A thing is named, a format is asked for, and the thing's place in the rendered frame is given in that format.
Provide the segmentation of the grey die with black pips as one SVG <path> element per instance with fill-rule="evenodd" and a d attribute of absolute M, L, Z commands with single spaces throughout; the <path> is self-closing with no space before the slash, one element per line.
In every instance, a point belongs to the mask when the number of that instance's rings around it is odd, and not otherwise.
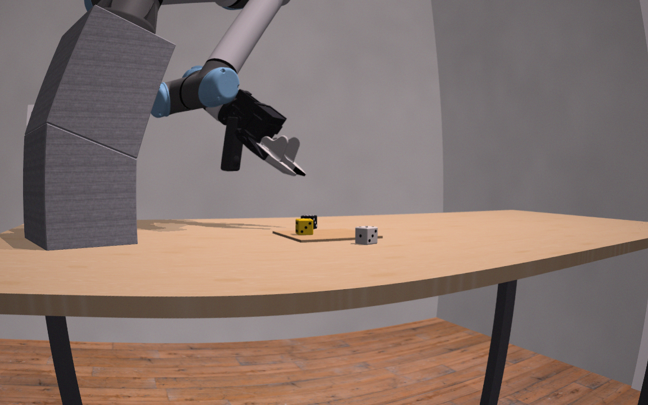
<path fill-rule="evenodd" d="M 355 228 L 355 243 L 371 245 L 377 243 L 378 228 L 372 226 L 360 226 Z"/>

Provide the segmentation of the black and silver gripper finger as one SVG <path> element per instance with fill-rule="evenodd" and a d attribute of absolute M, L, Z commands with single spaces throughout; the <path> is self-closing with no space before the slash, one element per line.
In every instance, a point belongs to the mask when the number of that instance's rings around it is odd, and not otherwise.
<path fill-rule="evenodd" d="M 245 147 L 251 152 L 256 154 L 259 158 L 262 158 L 262 160 L 266 161 L 274 168 L 277 168 L 281 173 L 296 176 L 296 173 L 291 170 L 290 167 L 286 166 L 285 163 L 282 163 L 282 159 L 285 156 L 286 146 L 288 146 L 288 139 L 286 136 L 278 137 L 277 140 L 272 140 L 270 137 L 265 136 L 262 138 L 260 143 L 250 137 L 245 138 L 245 136 L 242 136 L 240 141 L 243 142 Z"/>
<path fill-rule="evenodd" d="M 288 140 L 288 146 L 286 146 L 285 156 L 283 156 L 282 163 L 285 163 L 286 166 L 290 167 L 299 176 L 305 176 L 306 173 L 299 168 L 298 164 L 295 163 L 295 157 L 299 149 L 299 140 L 295 137 L 292 137 Z"/>

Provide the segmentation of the brown square mat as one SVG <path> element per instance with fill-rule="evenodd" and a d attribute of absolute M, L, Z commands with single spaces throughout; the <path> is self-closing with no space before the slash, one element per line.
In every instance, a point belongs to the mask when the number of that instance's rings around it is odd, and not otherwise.
<path fill-rule="evenodd" d="M 355 240 L 356 231 L 352 229 L 313 229 L 313 235 L 298 235 L 293 231 L 272 231 L 273 234 L 298 242 L 326 242 Z"/>

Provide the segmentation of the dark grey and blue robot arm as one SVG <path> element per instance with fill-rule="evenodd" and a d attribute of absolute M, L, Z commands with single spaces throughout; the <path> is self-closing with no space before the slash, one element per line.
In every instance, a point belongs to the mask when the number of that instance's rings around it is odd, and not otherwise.
<path fill-rule="evenodd" d="M 177 80 L 161 83 L 151 114 L 156 118 L 205 109 L 218 120 L 219 109 L 239 91 L 244 62 L 273 17 L 290 0 L 84 0 L 87 11 L 97 5 L 155 34 L 160 5 L 215 2 L 227 10 L 241 10 L 219 41 L 205 66 L 194 66 Z M 221 170 L 239 171 L 244 144 L 237 140 L 237 117 L 227 117 Z"/>

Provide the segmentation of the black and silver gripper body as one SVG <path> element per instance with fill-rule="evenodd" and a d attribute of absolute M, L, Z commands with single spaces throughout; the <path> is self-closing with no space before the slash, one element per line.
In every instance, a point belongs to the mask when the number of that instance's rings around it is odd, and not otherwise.
<path fill-rule="evenodd" d="M 249 91 L 241 89 L 232 102 L 224 103 L 219 109 L 219 122 L 227 125 L 227 117 L 237 117 L 237 130 L 234 132 L 237 140 L 245 136 L 259 143 L 265 136 L 273 138 L 273 135 L 277 135 L 286 121 L 277 110 L 260 103 Z"/>

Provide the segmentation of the yellow die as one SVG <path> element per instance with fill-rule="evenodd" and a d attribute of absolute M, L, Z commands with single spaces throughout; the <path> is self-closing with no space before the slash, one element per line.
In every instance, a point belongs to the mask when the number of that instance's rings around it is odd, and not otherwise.
<path fill-rule="evenodd" d="M 295 233 L 313 235 L 313 219 L 295 219 Z"/>

